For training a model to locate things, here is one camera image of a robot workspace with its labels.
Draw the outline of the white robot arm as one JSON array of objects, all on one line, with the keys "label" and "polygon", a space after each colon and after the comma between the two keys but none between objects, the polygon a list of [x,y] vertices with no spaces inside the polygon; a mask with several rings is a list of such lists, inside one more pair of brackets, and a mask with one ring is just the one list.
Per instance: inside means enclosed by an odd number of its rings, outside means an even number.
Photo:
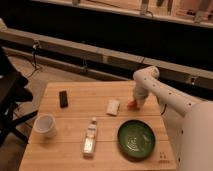
[{"label": "white robot arm", "polygon": [[204,101],[158,80],[157,67],[134,72],[133,97],[141,107],[149,92],[183,118],[178,171],[213,171],[213,101]]}]

